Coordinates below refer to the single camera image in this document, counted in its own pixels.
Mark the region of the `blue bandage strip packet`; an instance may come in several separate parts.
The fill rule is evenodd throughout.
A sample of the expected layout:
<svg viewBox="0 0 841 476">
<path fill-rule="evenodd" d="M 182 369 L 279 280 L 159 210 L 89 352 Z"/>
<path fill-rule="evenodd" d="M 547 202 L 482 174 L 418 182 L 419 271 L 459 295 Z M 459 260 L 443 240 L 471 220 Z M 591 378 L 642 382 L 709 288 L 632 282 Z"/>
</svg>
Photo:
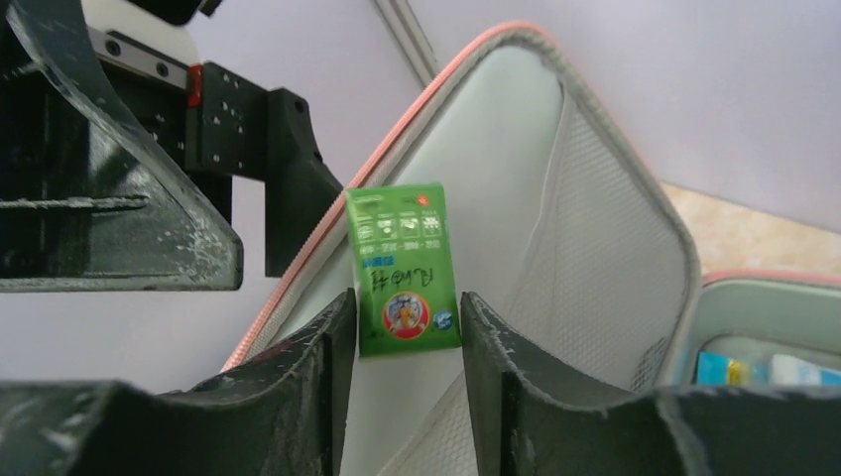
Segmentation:
<svg viewBox="0 0 841 476">
<path fill-rule="evenodd" d="M 769 382 L 785 386 L 839 387 L 841 378 L 838 370 L 824 368 L 793 356 L 777 354 L 770 361 Z"/>
</svg>

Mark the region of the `small green box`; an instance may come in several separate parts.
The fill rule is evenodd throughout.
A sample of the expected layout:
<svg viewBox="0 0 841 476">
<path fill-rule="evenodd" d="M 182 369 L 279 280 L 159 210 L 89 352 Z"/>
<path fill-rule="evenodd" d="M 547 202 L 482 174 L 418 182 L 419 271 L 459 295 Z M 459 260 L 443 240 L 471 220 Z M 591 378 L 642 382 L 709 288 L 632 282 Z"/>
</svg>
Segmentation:
<svg viewBox="0 0 841 476">
<path fill-rule="evenodd" d="M 361 357 L 460 347 L 442 185 L 350 188 L 345 212 Z"/>
</svg>

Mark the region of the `pink medicine kit case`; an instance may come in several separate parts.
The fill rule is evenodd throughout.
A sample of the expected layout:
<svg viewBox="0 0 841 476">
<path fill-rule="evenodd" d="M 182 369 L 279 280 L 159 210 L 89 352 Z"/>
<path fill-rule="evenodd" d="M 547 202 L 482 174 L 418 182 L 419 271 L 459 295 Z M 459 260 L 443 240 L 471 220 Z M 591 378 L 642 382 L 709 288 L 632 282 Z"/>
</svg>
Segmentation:
<svg viewBox="0 0 841 476">
<path fill-rule="evenodd" d="M 442 185 L 458 348 L 363 358 L 345 197 L 316 225 L 223 368 L 296 333 L 346 290 L 356 346 L 335 475 L 482 475 L 463 359 L 474 293 L 576 370 L 632 394 L 769 382 L 774 355 L 840 371 L 840 277 L 704 274 L 689 228 L 558 45 L 495 27 L 423 92 L 350 188 Z M 695 383 L 698 354 L 750 363 L 748 386 Z"/>
</svg>

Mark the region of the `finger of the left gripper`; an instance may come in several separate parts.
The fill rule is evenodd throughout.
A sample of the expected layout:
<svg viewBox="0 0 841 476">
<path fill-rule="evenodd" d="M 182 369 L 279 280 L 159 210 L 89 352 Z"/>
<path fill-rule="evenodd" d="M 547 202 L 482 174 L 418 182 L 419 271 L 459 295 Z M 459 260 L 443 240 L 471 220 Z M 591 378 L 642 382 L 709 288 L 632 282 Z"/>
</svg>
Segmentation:
<svg viewBox="0 0 841 476">
<path fill-rule="evenodd" d="M 2 3 L 2 291 L 238 289 L 240 238 L 101 55 L 79 2 Z"/>
<path fill-rule="evenodd" d="M 305 99 L 271 91 L 267 131 L 265 274 L 279 278 L 343 185 L 323 161 Z"/>
</svg>

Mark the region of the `teal topped swab packet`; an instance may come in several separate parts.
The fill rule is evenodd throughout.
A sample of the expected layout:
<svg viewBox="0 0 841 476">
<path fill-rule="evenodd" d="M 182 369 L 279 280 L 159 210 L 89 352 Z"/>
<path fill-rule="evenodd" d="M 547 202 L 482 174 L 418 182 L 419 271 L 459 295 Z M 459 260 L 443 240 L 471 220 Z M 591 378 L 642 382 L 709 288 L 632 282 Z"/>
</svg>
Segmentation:
<svg viewBox="0 0 841 476">
<path fill-rule="evenodd" d="M 707 386 L 748 386 L 754 381 L 750 363 L 730 357 L 700 352 L 697 358 L 695 383 Z"/>
</svg>

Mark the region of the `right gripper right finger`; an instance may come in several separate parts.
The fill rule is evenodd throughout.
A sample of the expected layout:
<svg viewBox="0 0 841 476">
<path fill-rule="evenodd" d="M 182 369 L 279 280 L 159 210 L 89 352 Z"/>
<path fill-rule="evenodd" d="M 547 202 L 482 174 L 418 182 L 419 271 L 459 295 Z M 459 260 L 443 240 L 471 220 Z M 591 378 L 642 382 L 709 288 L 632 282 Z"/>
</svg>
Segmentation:
<svg viewBox="0 0 841 476">
<path fill-rule="evenodd" d="M 463 359 L 482 475 L 836 475 L 832 388 L 658 387 L 598 381 L 461 299 Z"/>
</svg>

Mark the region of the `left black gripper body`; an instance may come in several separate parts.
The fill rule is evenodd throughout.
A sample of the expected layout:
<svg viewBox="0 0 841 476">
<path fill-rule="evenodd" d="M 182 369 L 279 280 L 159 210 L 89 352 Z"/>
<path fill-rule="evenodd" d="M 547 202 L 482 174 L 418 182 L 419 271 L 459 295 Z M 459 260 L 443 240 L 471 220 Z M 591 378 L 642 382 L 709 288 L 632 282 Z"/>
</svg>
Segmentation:
<svg viewBox="0 0 841 476">
<path fill-rule="evenodd" d="M 84 1 L 90 40 L 104 61 L 172 90 L 186 112 L 184 167 L 262 180 L 268 162 L 268 92 L 199 60 L 187 31 L 217 1 Z"/>
</svg>

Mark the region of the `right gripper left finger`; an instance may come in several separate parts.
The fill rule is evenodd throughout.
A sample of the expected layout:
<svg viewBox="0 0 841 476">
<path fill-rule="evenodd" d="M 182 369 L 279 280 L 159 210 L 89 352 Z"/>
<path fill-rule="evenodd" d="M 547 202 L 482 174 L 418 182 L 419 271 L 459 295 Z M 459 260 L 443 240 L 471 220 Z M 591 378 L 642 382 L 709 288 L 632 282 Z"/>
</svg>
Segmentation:
<svg viewBox="0 0 841 476">
<path fill-rule="evenodd" d="M 346 290 L 296 333 L 187 391 L 3 382 L 5 475 L 335 475 L 356 346 Z"/>
</svg>

